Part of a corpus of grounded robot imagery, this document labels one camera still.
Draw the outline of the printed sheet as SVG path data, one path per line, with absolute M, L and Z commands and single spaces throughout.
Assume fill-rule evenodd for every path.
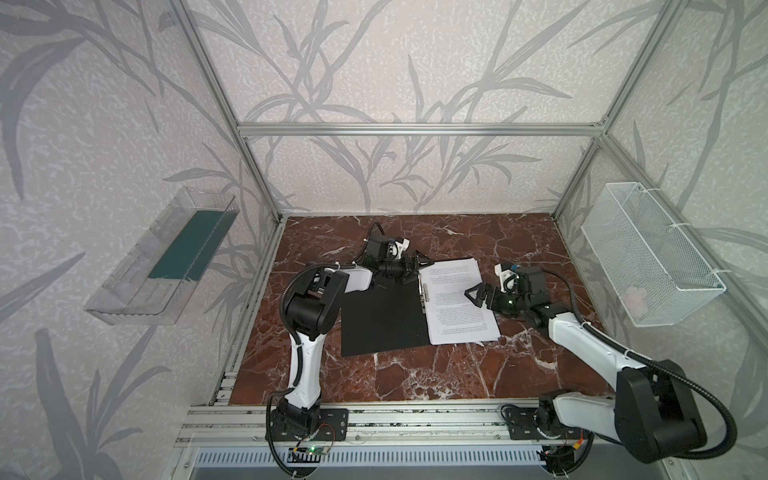
M 464 295 L 482 283 L 476 259 L 439 261 L 419 272 L 428 284 L 430 302 L 424 305 L 432 345 L 480 343 L 500 337 L 494 314 L 474 306 Z

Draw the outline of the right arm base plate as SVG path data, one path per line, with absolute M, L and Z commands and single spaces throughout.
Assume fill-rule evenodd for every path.
M 500 414 L 512 440 L 540 440 L 571 444 L 584 438 L 581 429 L 562 424 L 553 407 L 533 408 L 506 404 L 501 407 Z

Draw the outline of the folder white cover black inside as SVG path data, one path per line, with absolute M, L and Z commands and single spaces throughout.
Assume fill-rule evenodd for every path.
M 341 309 L 344 357 L 432 345 L 419 272 L 407 284 L 378 276 L 370 289 L 345 296 Z

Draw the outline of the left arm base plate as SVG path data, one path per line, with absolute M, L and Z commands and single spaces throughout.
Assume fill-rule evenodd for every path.
M 347 436 L 349 410 L 344 408 L 315 408 L 270 413 L 266 438 L 272 441 L 298 441 L 309 437 L 321 441 L 343 441 Z

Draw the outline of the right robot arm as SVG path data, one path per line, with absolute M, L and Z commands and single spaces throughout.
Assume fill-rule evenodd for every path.
M 586 430 L 620 443 L 643 463 L 688 454 L 707 443 L 693 391 L 678 365 L 655 367 L 587 322 L 575 305 L 552 300 L 549 271 L 497 265 L 497 286 L 479 283 L 464 293 L 476 307 L 527 320 L 577 356 L 612 389 L 608 396 L 557 390 L 544 394 L 532 416 L 539 433 L 557 437 Z

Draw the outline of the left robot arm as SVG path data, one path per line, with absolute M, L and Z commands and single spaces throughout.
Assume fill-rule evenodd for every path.
M 345 356 L 428 345 L 419 275 L 435 262 L 408 247 L 403 237 L 371 234 L 350 263 L 311 265 L 291 280 L 279 307 L 292 346 L 289 383 L 269 412 L 272 437 L 320 428 L 324 343 L 338 320 Z

